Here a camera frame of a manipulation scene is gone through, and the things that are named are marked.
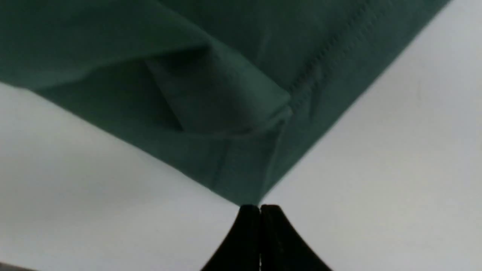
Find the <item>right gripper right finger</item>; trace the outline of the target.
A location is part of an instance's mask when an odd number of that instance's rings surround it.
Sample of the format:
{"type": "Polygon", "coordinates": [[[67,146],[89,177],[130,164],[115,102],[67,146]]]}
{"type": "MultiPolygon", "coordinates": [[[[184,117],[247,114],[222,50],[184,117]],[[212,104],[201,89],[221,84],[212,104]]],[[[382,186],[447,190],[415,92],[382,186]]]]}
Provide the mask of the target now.
{"type": "Polygon", "coordinates": [[[278,205],[261,206],[262,271],[330,271],[278,205]]]}

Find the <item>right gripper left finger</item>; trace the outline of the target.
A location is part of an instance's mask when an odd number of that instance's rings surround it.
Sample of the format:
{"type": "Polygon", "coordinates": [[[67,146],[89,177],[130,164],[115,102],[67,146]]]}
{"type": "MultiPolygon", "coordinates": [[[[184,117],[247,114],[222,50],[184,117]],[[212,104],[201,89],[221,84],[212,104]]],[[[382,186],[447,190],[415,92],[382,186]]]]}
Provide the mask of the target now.
{"type": "Polygon", "coordinates": [[[258,271],[260,217],[258,206],[241,206],[226,237],[202,270],[258,271]]]}

